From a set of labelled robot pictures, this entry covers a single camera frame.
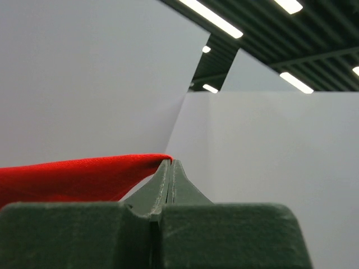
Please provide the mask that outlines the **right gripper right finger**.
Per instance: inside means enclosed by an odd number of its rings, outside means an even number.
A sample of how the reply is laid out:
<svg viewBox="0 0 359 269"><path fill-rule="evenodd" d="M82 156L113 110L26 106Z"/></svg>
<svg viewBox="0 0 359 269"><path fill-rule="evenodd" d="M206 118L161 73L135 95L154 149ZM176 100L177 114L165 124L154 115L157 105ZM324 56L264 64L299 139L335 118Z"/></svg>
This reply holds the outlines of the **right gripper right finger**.
<svg viewBox="0 0 359 269"><path fill-rule="evenodd" d="M213 203L173 160L154 219L154 268L311 268L293 212L278 203Z"/></svg>

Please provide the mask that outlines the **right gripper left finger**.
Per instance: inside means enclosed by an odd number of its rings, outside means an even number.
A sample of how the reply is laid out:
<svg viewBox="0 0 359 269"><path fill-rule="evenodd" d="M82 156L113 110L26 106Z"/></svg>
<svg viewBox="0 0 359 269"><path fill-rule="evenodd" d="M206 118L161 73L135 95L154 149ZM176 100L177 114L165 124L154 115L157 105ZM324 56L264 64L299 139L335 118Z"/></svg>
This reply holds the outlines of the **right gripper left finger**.
<svg viewBox="0 0 359 269"><path fill-rule="evenodd" d="M120 202L9 203L1 267L150 268L154 228Z"/></svg>

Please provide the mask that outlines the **red t shirt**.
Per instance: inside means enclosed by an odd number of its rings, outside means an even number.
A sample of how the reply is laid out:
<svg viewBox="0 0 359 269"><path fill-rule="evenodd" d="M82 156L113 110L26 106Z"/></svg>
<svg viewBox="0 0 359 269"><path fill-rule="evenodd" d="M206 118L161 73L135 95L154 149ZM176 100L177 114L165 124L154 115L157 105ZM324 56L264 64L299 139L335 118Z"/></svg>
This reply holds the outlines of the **red t shirt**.
<svg viewBox="0 0 359 269"><path fill-rule="evenodd" d="M15 202L119 201L166 154L131 154L1 168L1 207Z"/></svg>

